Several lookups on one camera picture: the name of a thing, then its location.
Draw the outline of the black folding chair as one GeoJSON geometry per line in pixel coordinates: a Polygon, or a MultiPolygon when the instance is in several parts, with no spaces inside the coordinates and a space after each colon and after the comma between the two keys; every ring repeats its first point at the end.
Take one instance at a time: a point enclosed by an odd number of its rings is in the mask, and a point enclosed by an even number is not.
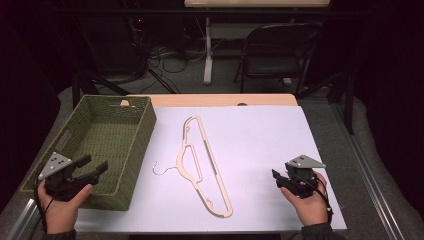
{"type": "Polygon", "coordinates": [[[303,86],[311,57],[321,37],[315,23],[269,24],[254,29],[241,48],[233,82],[246,79],[297,79],[295,94],[303,86]]]}

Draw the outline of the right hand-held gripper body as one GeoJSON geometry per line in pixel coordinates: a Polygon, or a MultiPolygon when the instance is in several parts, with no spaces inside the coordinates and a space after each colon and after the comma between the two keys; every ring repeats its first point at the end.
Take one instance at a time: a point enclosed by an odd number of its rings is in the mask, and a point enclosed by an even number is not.
{"type": "Polygon", "coordinates": [[[314,168],[326,168],[326,165],[309,156],[300,155],[285,163],[287,177],[279,177],[279,187],[287,188],[302,199],[310,197],[318,188],[314,168]]]}

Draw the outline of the person's left sleeve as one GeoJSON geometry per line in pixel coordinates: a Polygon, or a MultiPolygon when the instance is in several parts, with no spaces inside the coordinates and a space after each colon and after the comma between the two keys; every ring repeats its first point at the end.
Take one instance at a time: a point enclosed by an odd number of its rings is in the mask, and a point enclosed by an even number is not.
{"type": "Polygon", "coordinates": [[[77,233],[75,230],[69,232],[44,234],[40,240],[76,240],[77,233]]]}

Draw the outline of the person's sleeve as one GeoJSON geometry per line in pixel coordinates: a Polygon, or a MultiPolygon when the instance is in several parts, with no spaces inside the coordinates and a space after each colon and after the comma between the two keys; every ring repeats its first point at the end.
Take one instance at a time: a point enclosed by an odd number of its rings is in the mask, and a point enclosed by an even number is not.
{"type": "Polygon", "coordinates": [[[304,226],[301,229],[302,240],[339,240],[340,236],[333,232],[329,223],[304,226]]]}
{"type": "Polygon", "coordinates": [[[44,234],[40,240],[76,240],[77,233],[75,230],[69,232],[44,234]]]}

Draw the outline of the green woven basket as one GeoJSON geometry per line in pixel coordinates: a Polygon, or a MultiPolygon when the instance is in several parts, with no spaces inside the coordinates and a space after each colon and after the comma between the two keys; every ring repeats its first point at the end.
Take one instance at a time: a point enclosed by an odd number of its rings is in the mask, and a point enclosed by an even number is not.
{"type": "Polygon", "coordinates": [[[108,169],[99,177],[88,209],[129,209],[140,168],[156,123],[149,97],[85,95],[70,118],[47,147],[20,191],[33,195],[35,179],[52,153],[91,162],[74,172],[76,177],[92,172],[103,162],[108,169]]]}

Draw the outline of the white table leg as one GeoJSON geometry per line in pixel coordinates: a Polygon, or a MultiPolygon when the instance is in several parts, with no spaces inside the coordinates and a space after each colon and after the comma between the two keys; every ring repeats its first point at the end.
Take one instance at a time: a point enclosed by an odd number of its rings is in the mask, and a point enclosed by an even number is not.
{"type": "Polygon", "coordinates": [[[212,83],[212,69],[213,69],[213,57],[212,57],[212,41],[211,41],[211,24],[210,19],[205,19],[205,68],[204,68],[204,79],[205,85],[212,83]]]}

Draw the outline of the aluminium rail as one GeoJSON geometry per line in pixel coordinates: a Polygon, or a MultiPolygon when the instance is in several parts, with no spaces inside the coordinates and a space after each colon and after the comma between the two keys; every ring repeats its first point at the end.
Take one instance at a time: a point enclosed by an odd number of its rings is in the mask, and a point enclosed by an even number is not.
{"type": "Polygon", "coordinates": [[[39,213],[36,202],[30,199],[23,212],[12,227],[6,240],[31,240],[33,230],[36,229],[39,213]]]}

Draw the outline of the person's right sleeve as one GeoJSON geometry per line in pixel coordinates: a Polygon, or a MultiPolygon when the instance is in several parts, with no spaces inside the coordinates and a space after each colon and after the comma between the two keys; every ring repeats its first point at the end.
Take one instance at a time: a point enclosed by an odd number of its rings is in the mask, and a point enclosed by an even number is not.
{"type": "Polygon", "coordinates": [[[304,226],[301,229],[302,240],[339,240],[340,236],[333,232],[329,223],[304,226]]]}

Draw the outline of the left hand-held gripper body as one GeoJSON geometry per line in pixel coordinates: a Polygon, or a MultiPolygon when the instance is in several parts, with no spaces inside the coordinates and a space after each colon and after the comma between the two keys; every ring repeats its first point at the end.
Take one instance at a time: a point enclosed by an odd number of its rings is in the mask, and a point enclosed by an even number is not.
{"type": "Polygon", "coordinates": [[[71,160],[57,152],[53,152],[38,175],[38,180],[45,181],[46,193],[59,201],[69,201],[87,184],[96,185],[99,177],[74,177],[77,169],[76,160],[71,160]]]}

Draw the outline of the beige clothes hanger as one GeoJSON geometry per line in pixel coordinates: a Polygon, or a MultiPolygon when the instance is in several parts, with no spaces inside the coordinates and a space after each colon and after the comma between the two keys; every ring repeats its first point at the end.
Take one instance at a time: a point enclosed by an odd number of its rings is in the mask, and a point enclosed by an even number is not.
{"type": "Polygon", "coordinates": [[[160,171],[157,165],[155,163],[152,167],[154,175],[161,176],[175,169],[190,183],[211,215],[219,218],[233,215],[233,206],[199,115],[189,116],[182,125],[181,148],[175,165],[160,171]]]}

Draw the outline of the person's right hand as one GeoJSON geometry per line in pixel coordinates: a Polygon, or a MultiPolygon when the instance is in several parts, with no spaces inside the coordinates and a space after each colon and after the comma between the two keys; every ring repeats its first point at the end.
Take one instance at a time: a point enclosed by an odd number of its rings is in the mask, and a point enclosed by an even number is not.
{"type": "Polygon", "coordinates": [[[327,182],[324,177],[316,172],[318,178],[318,190],[310,197],[301,199],[292,194],[287,188],[282,187],[281,193],[293,205],[300,222],[304,226],[327,223],[329,214],[327,211],[327,182]]]}

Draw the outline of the person's left hand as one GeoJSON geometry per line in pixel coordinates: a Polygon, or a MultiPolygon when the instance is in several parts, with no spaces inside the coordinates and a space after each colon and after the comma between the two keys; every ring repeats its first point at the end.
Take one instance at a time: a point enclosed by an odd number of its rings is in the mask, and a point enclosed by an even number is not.
{"type": "Polygon", "coordinates": [[[38,197],[45,216],[46,233],[53,235],[72,231],[78,217],[78,209],[92,189],[93,186],[88,184],[71,200],[63,202],[48,195],[45,181],[42,181],[38,186],[38,197]]]}

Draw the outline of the white board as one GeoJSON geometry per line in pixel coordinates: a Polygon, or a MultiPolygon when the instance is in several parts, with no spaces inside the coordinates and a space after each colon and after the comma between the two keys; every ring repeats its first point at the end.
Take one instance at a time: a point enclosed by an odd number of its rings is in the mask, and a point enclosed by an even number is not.
{"type": "Polygon", "coordinates": [[[298,230],[292,205],[277,188],[272,170],[300,155],[320,157],[299,106],[159,107],[132,202],[126,211],[83,209],[80,232],[136,234],[262,233],[298,230]],[[175,169],[182,125],[199,115],[233,206],[233,215],[211,215],[190,183],[175,169]]]}

